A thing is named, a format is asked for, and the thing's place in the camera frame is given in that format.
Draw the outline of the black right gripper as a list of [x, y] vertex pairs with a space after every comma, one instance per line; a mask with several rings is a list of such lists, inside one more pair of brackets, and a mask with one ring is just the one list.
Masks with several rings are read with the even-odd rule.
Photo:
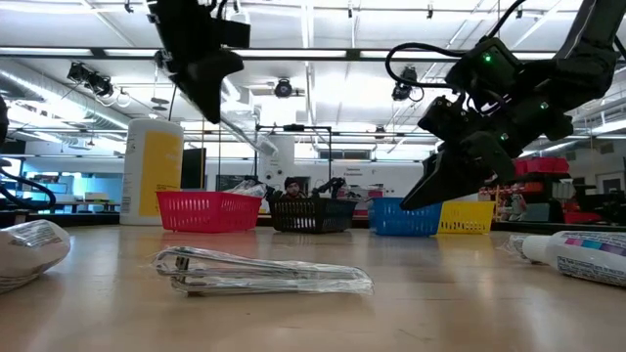
[[570, 136], [572, 117], [539, 96], [490, 113], [441, 96], [428, 106], [419, 127], [442, 145], [422, 162], [423, 176], [402, 199], [403, 210], [475, 194], [495, 171], [513, 171], [513, 159], [540, 136], [551, 141]]

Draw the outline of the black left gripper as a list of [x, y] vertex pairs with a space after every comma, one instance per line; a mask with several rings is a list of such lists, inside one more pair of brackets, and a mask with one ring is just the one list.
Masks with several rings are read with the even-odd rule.
[[148, 19], [162, 48], [162, 71], [211, 123], [221, 121], [223, 80], [244, 69], [240, 55], [214, 51], [211, 13], [216, 0], [155, 0], [148, 2]]

